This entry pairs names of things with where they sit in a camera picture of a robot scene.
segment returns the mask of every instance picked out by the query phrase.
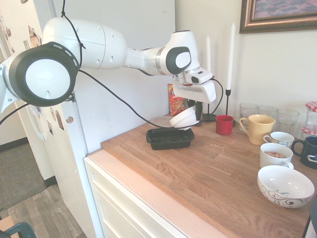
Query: fridge magnet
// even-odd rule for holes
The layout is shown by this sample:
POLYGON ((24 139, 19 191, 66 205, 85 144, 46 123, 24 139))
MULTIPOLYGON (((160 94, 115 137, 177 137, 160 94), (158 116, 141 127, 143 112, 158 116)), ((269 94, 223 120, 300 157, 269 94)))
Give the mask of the fridge magnet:
POLYGON ((6 31, 3 31, 3 34, 4 34, 5 39, 8 40, 8 35, 7 35, 6 31))
POLYGON ((48 122, 48 126, 49 126, 49 131, 52 135, 54 135, 54 132, 53 132, 53 127, 52 127, 52 123, 49 122, 49 120, 47 120, 48 122))
POLYGON ((28 41, 23 41, 23 44, 26 50, 30 49, 28 41))
POLYGON ((56 121, 56 116, 55 116, 54 109, 50 108, 50 111, 51 111, 51 116, 52 116, 53 120, 56 121))
POLYGON ((57 122, 58 122, 59 128, 64 130, 64 126, 63 126, 63 123, 61 121, 60 114, 59 114, 58 110, 55 111, 55 114, 56 114, 56 118, 57 118, 57 122))
POLYGON ((37 107, 37 109, 38 109, 38 112, 39 112, 39 119, 41 119, 41 108, 37 107))
POLYGON ((6 32, 7 32, 7 34, 8 34, 8 37, 10 37, 12 34, 11 34, 11 29, 10 28, 7 28, 6 27, 6 32))
POLYGON ((29 35, 30 35, 31 48, 40 46, 42 44, 41 38, 35 33, 34 28, 30 26, 29 26, 29 35))

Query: black plastic container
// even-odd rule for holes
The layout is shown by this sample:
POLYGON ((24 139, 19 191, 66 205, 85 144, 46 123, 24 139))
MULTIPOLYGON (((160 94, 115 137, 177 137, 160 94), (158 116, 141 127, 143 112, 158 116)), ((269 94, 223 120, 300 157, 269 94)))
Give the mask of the black plastic container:
POLYGON ((153 150, 167 150, 189 147, 195 137, 191 129, 158 128, 148 130, 146 138, 153 150))

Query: mug handle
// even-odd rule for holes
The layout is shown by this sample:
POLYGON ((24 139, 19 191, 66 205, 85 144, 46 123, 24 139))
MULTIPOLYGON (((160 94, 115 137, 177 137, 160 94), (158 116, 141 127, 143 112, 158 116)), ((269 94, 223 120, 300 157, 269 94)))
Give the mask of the mug handle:
POLYGON ((266 142, 266 143, 271 143, 272 142, 272 137, 270 137, 269 135, 265 135, 263 137, 263 140, 266 142))
POLYGON ((315 159, 315 157, 316 157, 316 155, 308 155, 308 156, 307 156, 307 159, 308 159, 310 162, 317 163, 317 160, 315 159))
POLYGON ((283 161, 283 163, 287 164, 290 169, 294 169, 294 165, 289 161, 283 161))
POLYGON ((243 120, 246 120, 247 122, 249 122, 249 119, 247 119, 247 118, 240 118, 240 120, 239 120, 240 126, 241 126, 242 129, 246 132, 246 134, 249 136, 248 130, 244 127, 244 125, 243 125, 243 123, 242 123, 243 120))
POLYGON ((293 144, 292 144, 292 147, 291 147, 291 149, 292 149, 293 153, 294 153, 295 155, 297 155, 297 156, 301 157, 301 156, 302 156, 302 154, 303 154, 303 152, 301 152, 301 153, 297 153, 297 152, 295 151, 295 149, 294 149, 294 146, 295 146, 295 144, 296 144, 296 143, 301 143, 301 144, 303 144, 303 145, 304 145, 304 141, 303 141, 303 140, 297 140, 297 141, 294 141, 294 142, 293 142, 293 144))

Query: framed painting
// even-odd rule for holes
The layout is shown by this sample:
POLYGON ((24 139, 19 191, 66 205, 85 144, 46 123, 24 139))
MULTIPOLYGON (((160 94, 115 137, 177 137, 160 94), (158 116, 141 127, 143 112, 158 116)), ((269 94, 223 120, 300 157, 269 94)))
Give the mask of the framed painting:
POLYGON ((242 0, 240 33, 317 29, 317 0, 242 0))

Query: black candle holder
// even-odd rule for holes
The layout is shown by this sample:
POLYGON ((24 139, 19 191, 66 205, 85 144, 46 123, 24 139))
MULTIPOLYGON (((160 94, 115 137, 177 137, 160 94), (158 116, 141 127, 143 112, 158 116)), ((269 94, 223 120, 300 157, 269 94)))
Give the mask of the black candle holder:
POLYGON ((216 116, 215 114, 210 114, 209 113, 209 104, 208 104, 208 113, 207 114, 203 114, 203 119, 204 121, 214 121, 216 120, 216 116))
MULTIPOLYGON (((229 103, 230 94, 231 94, 231 89, 230 90, 226 89, 226 95, 227 95, 226 115, 228 115, 228 103, 229 103)), ((235 120, 233 120, 232 125, 235 126, 236 123, 237 122, 235 120)))

